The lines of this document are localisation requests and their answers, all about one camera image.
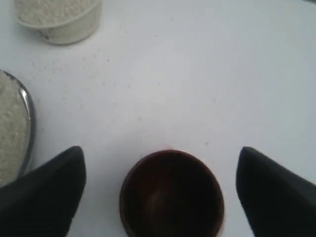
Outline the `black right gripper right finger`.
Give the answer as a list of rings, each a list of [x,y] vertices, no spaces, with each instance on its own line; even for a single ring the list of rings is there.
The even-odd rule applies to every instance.
[[[236,190],[256,237],[314,237],[316,186],[252,147],[243,147]]]

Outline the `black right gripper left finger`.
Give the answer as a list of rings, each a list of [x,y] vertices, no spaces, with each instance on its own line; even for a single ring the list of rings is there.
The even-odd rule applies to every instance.
[[[2,237],[65,237],[86,184],[83,150],[73,146],[0,190]]]

